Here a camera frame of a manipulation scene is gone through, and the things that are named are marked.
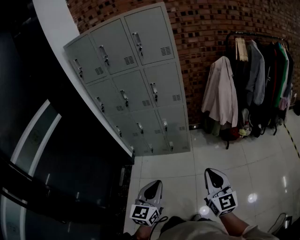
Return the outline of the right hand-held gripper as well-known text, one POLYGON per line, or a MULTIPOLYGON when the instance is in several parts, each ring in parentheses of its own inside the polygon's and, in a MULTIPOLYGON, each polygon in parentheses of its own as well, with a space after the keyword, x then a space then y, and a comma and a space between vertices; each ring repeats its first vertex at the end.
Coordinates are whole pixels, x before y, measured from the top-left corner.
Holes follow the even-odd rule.
POLYGON ((216 217, 232 212, 238 206, 236 191, 230 187, 228 177, 219 170, 207 168, 204 172, 208 196, 205 202, 216 217))

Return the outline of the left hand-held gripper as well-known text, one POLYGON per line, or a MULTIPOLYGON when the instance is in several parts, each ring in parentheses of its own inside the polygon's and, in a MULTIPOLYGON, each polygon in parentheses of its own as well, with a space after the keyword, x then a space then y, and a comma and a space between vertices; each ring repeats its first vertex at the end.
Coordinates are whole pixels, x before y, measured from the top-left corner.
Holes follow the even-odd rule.
POLYGON ((161 180, 156 180, 144 186, 138 199, 132 204, 130 218, 138 225, 153 226, 164 209, 160 205, 162 198, 163 184, 161 180))

